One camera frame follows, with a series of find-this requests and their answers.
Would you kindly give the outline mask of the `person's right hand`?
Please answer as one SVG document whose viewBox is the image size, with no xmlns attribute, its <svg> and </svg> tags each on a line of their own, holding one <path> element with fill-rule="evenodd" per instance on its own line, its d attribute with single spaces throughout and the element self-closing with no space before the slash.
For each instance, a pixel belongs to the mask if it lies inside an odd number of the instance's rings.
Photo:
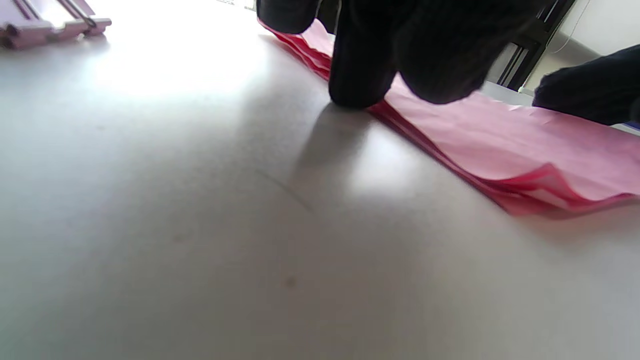
<svg viewBox="0 0 640 360">
<path fill-rule="evenodd" d="M 605 126 L 638 123 L 640 46 L 545 75 L 532 105 Z"/>
</svg>

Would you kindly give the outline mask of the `person's left hand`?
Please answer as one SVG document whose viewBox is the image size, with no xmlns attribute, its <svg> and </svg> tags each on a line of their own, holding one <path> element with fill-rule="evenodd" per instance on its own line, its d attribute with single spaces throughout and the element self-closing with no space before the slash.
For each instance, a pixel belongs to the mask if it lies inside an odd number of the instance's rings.
<svg viewBox="0 0 640 360">
<path fill-rule="evenodd" d="M 545 0 L 343 0 L 328 91 L 367 109 L 396 75 L 421 100 L 446 105 L 480 89 L 495 61 Z"/>
</svg>

